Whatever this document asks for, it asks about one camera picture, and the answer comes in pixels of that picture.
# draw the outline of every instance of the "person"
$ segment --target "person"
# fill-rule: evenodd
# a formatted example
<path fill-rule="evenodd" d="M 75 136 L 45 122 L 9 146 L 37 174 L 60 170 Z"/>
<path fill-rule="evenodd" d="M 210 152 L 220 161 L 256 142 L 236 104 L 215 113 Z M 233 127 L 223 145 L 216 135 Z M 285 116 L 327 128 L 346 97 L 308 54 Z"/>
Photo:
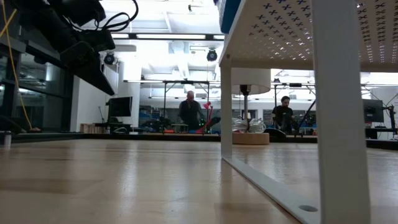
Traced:
<path fill-rule="evenodd" d="M 189 130 L 199 129 L 198 114 L 203 119 L 205 116 L 200 111 L 200 104 L 194 100 L 195 94 L 193 91 L 188 91 L 187 100 L 180 103 L 180 111 L 178 116 L 182 119 L 183 123 L 188 125 Z"/>
<path fill-rule="evenodd" d="M 293 110 L 289 108 L 290 98 L 288 96 L 284 96 L 280 102 L 282 105 L 276 106 L 272 110 L 275 127 L 278 125 L 281 131 L 291 133 L 294 116 Z"/>

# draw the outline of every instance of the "yellow cable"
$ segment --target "yellow cable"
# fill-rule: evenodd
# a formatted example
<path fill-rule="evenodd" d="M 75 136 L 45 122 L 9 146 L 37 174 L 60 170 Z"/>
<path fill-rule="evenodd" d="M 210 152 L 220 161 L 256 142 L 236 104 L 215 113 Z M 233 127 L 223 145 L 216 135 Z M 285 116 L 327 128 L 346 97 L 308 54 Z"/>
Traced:
<path fill-rule="evenodd" d="M 0 33 L 0 37 L 2 37 L 2 35 L 6 31 L 6 28 L 8 27 L 8 25 L 10 24 L 10 22 L 12 21 L 12 18 L 14 18 L 16 13 L 17 13 L 17 9 L 15 9 L 14 12 L 12 12 L 10 18 L 8 19 L 8 21 L 6 22 L 6 25 L 4 26 L 4 28 L 2 29 L 2 31 Z"/>
<path fill-rule="evenodd" d="M 12 13 L 10 19 L 7 21 L 6 6 L 5 6 L 4 1 L 2 2 L 2 13 L 3 13 L 3 15 L 4 15 L 4 22 L 6 23 L 6 25 L 4 26 L 3 30 L 5 29 L 5 30 L 6 30 L 6 34 L 7 34 L 8 49 L 9 49 L 9 51 L 10 51 L 11 65 L 12 65 L 12 71 L 14 72 L 15 84 L 16 84 L 17 89 L 18 89 L 18 92 L 19 92 L 19 96 L 20 96 L 20 99 L 21 99 L 21 105 L 22 105 L 22 109 L 24 110 L 26 120 L 27 120 L 27 122 L 29 123 L 30 129 L 33 129 L 32 123 L 30 122 L 29 117 L 28 117 L 28 115 L 27 115 L 27 113 L 26 113 L 24 100 L 22 99 L 22 94 L 21 94 L 20 91 L 19 91 L 19 82 L 18 82 L 17 72 L 16 72 L 16 69 L 15 69 L 14 57 L 12 56 L 12 48 L 11 48 L 11 43 L 10 43 L 10 36 L 9 36 L 9 33 L 8 33 L 8 25 L 10 24 L 11 19 L 14 17 L 16 11 L 17 11 L 17 10 L 15 9 L 14 12 Z"/>

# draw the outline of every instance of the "table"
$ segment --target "table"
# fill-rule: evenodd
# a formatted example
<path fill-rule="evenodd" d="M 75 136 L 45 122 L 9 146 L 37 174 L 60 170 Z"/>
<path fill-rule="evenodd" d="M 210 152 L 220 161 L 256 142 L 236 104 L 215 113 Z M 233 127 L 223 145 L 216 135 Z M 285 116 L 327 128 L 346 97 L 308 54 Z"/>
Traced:
<path fill-rule="evenodd" d="M 398 33 L 392 31 L 398 27 L 397 19 L 398 2 L 385 0 L 358 4 L 242 0 L 239 5 L 220 59 L 221 154 L 301 222 L 370 224 L 359 73 L 398 72 Z M 315 69 L 321 189 L 317 212 L 301 206 L 312 205 L 307 198 L 292 194 L 232 156 L 229 121 L 234 67 Z M 349 108 L 350 113 L 342 108 Z"/>

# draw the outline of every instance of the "wooden floor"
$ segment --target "wooden floor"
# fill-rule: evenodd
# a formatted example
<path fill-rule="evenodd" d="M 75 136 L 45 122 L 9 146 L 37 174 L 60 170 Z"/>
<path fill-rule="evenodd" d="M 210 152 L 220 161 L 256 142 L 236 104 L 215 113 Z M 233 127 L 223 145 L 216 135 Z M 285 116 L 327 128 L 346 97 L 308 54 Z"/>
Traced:
<path fill-rule="evenodd" d="M 298 194 L 319 202 L 316 144 L 235 146 L 233 154 Z M 398 223 L 398 151 L 368 149 L 368 168 L 372 223 Z"/>
<path fill-rule="evenodd" d="M 0 223 L 297 221 L 223 162 L 217 142 L 82 139 L 0 148 Z"/>

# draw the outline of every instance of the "computer monitor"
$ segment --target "computer monitor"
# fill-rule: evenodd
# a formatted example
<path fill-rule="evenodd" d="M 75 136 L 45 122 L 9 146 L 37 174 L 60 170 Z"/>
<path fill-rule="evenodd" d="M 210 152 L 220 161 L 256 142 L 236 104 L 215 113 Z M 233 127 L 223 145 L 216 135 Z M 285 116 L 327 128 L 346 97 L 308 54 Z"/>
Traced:
<path fill-rule="evenodd" d="M 381 100 L 363 100 L 365 122 L 384 122 L 383 102 Z"/>
<path fill-rule="evenodd" d="M 131 116 L 132 97 L 109 99 L 109 117 Z"/>

